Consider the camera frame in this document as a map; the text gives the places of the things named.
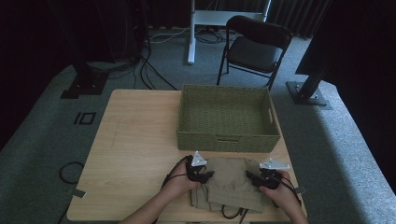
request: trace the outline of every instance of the chair seat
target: chair seat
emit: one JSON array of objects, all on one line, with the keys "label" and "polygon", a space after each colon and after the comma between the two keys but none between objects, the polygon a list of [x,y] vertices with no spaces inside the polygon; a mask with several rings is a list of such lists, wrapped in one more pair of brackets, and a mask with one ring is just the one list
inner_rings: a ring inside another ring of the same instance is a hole
[{"label": "chair seat", "polygon": [[271,73],[281,53],[282,49],[277,47],[260,45],[243,36],[238,36],[227,53],[227,60],[239,66]]}]

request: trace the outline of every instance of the woven basket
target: woven basket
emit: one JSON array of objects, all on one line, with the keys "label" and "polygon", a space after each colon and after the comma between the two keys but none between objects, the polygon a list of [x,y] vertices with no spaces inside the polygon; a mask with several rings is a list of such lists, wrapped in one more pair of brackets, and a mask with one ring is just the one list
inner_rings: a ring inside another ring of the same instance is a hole
[{"label": "woven basket", "polygon": [[265,88],[184,85],[179,150],[271,152],[280,138]]}]

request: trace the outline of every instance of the desk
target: desk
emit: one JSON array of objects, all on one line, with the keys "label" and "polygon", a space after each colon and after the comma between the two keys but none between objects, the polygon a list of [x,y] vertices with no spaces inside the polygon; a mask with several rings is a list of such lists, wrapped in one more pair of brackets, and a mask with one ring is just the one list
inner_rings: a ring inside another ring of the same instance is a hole
[{"label": "desk", "polygon": [[261,12],[236,12],[236,11],[213,11],[195,10],[195,0],[191,0],[191,37],[189,47],[189,64],[195,61],[195,25],[219,25],[224,26],[227,21],[236,15],[243,15],[254,20],[266,21],[271,0],[264,0],[264,8]]},{"label": "desk", "polygon": [[[192,151],[177,149],[180,94],[181,91],[113,91],[77,185],[86,195],[73,197],[67,212],[69,219],[127,217],[159,191],[165,176],[182,157],[193,155]],[[259,162],[272,157],[291,165],[283,136],[271,154],[209,151],[200,154],[204,158],[248,158]],[[292,167],[289,172],[291,182],[297,186]],[[190,203],[187,193],[171,202],[159,220],[229,221],[221,213],[197,209]],[[271,203],[264,211],[248,214],[245,221],[289,220]]]}]

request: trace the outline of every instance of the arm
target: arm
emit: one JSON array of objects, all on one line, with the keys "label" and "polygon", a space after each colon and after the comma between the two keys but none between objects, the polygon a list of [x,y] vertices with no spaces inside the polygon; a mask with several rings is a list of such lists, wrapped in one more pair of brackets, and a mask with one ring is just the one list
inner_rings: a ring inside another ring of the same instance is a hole
[{"label": "arm", "polygon": [[[278,171],[283,177],[290,179],[290,176],[285,171]],[[292,224],[307,224],[308,220],[305,217],[303,209],[297,202],[294,194],[282,184],[277,189],[268,189],[261,186],[260,190],[267,195],[270,199],[285,211],[286,215],[290,218]]]},{"label": "arm", "polygon": [[120,224],[151,224],[155,221],[166,205],[185,194],[190,189],[195,189],[200,185],[198,182],[190,181],[186,173],[186,161],[183,161],[172,173],[172,177],[160,192],[121,221]]}]

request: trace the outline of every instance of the khaki cloth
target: khaki cloth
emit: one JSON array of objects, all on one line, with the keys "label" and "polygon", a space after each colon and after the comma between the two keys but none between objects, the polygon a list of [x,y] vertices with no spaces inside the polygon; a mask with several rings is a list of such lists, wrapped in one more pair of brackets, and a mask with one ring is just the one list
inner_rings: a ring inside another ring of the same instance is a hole
[{"label": "khaki cloth", "polygon": [[207,159],[206,172],[215,171],[206,184],[191,191],[191,204],[197,208],[236,213],[239,208],[261,213],[268,203],[262,192],[251,184],[246,171],[260,176],[259,163],[243,158]]}]

